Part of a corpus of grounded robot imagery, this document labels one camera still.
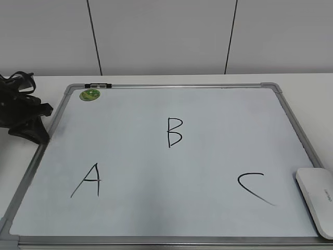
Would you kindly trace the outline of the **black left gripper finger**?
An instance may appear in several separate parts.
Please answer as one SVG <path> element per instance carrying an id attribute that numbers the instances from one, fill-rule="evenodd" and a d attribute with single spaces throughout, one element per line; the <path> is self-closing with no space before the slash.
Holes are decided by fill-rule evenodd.
<path id="1" fill-rule="evenodd" d="M 40 117 L 14 126 L 9 129 L 8 133 L 29 140 L 35 144 L 47 144 L 50 139 Z"/>

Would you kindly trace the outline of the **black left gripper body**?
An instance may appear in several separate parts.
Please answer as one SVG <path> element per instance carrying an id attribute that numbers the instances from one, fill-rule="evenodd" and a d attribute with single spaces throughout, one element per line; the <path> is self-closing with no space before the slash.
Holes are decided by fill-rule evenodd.
<path id="1" fill-rule="evenodd" d="M 40 116 L 50 116 L 49 103 L 33 96 L 36 83 L 34 73 L 17 71 L 10 77 L 1 76 L 1 127 L 12 128 Z"/>

